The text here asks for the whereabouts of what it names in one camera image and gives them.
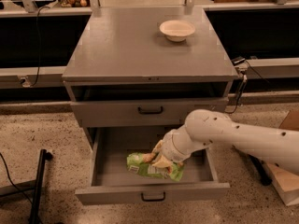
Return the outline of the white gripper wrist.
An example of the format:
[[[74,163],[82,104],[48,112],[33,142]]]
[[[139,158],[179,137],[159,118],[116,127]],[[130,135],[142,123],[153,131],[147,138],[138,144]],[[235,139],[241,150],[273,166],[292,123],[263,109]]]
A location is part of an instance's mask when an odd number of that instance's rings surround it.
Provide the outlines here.
[[[184,165],[182,161],[187,160],[199,149],[200,143],[191,139],[185,127],[180,127],[168,132],[151,153],[143,154],[142,161],[151,162],[151,165],[157,168],[168,168],[173,165],[182,167]]]

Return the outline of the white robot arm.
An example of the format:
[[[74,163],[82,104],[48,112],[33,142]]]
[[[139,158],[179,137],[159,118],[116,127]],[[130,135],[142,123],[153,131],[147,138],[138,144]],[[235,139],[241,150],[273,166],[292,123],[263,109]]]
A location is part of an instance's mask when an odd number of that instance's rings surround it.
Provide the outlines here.
[[[205,109],[191,112],[182,126],[159,141],[152,165],[166,168],[210,145],[229,145],[261,161],[299,175],[299,132],[236,123]]]

